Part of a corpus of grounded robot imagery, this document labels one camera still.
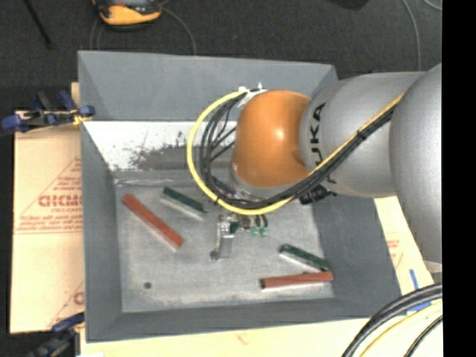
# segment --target blue clamp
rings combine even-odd
[[[51,328],[54,337],[41,344],[34,351],[29,352],[27,357],[58,356],[72,345],[72,340],[77,337],[74,327],[83,323],[84,319],[84,312],[81,312],[54,324]]]
[[[27,132],[40,127],[73,123],[78,118],[90,118],[96,113],[93,106],[78,108],[71,96],[64,90],[59,92],[59,98],[65,111],[55,110],[48,97],[41,91],[33,99],[31,111],[24,113],[23,116],[15,114],[3,118],[1,127],[8,132]]]

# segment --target black floor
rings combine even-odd
[[[0,0],[0,118],[40,89],[68,88],[80,49],[322,62],[340,79],[428,70],[443,43],[443,12],[429,2],[442,0],[169,0],[156,23],[122,33],[104,28],[89,0],[30,0],[49,49],[24,0]],[[12,154],[12,138],[0,137],[0,356],[23,356],[48,336],[7,334]]]

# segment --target cable bundle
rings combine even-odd
[[[402,315],[405,312],[412,310],[416,306],[420,306],[425,303],[430,303],[434,300],[443,299],[443,285],[441,283],[434,284],[432,286],[423,287],[417,289],[409,294],[399,297],[393,302],[386,305],[384,308],[380,309],[360,330],[357,336],[349,344],[347,349],[342,354],[342,357],[351,357],[354,356],[358,347],[365,341],[367,338],[378,330],[381,326],[386,324],[390,319],[395,318],[398,315]],[[423,309],[420,309],[413,313],[412,315],[407,315],[401,321],[391,326],[389,329],[385,330],[379,337],[377,337],[360,355],[364,357],[371,349],[373,349],[382,339],[388,336],[391,331],[396,330],[397,328],[407,326],[410,323],[415,321],[422,320],[426,317],[438,315],[436,319],[426,327],[422,333],[415,339],[410,348],[405,354],[405,357],[410,357],[414,350],[421,343],[423,338],[435,328],[436,325],[443,321],[443,301],[439,300],[436,303],[432,303],[429,306],[426,306]]]
[[[371,135],[391,119],[393,110],[402,98],[402,95],[400,95],[386,105],[383,110],[366,122],[366,124],[351,135],[339,148],[323,160],[306,178],[300,180],[283,192],[268,197],[267,199],[249,199],[239,196],[238,192],[214,176],[212,174],[212,163],[219,155],[233,146],[233,143],[230,143],[215,155],[213,154],[236,129],[233,128],[225,133],[225,127],[228,123],[232,108],[251,92],[252,91],[236,91],[212,103],[200,114],[194,123],[187,142],[187,164],[198,186],[215,203],[234,213],[244,215],[269,213],[284,206],[293,199],[299,199],[312,192],[367,136]],[[212,116],[205,128],[199,148],[198,173],[193,163],[193,143],[200,125],[209,115]],[[221,129],[218,129],[219,123],[223,118],[225,118],[225,124],[222,125]]]

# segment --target red stick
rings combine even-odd
[[[260,280],[262,289],[272,289],[283,286],[295,286],[297,284],[310,284],[319,282],[329,282],[334,280],[331,271],[315,272],[299,275],[284,275],[281,277],[265,277]]]
[[[126,194],[122,203],[137,217],[147,223],[174,250],[178,250],[184,239],[168,224],[159,219],[152,211],[140,203],[132,194]]]

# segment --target dark green piece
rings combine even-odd
[[[330,264],[325,259],[320,258],[314,254],[310,254],[307,251],[294,247],[290,244],[285,244],[280,247],[280,255],[296,260],[299,263],[303,263],[306,266],[316,268],[321,271],[329,271]]]
[[[177,192],[174,189],[171,189],[169,187],[164,188],[164,195],[170,197],[171,199],[175,199],[176,201],[181,202],[182,204],[189,206],[192,209],[195,209],[201,213],[206,213],[206,210],[203,208],[203,204],[201,202],[198,202],[183,193]]]

